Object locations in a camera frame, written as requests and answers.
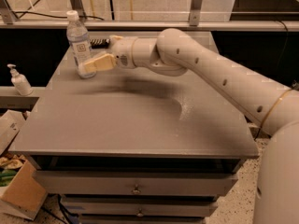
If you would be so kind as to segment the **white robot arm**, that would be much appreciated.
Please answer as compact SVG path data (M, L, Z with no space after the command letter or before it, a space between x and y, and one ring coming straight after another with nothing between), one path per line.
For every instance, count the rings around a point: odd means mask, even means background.
M165 76L191 70L271 136L258 174L253 224L299 224L299 91L205 48L169 28L155 38L110 38L84 72L137 67Z

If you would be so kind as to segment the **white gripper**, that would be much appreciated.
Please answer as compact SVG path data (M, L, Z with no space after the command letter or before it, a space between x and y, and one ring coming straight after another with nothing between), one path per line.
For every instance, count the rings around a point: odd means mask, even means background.
M91 58L83 64L83 71L85 73L111 70L116 64L120 68L135 68L133 46L136 36L111 35L109 41L110 49L114 56L110 53L103 53Z

